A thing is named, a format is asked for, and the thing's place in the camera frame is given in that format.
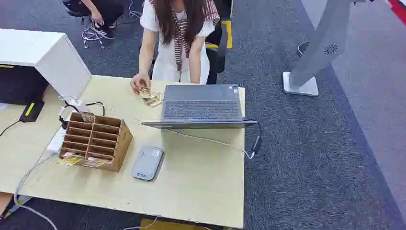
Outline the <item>person's right hand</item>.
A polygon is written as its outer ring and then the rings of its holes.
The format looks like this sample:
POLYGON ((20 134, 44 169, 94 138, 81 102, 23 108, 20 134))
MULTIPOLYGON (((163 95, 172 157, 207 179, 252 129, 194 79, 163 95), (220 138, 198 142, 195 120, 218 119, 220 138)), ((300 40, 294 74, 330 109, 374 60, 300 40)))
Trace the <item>person's right hand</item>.
POLYGON ((141 88, 150 89, 150 77, 146 72, 138 72, 130 80, 130 87, 135 94, 139 94, 141 88))

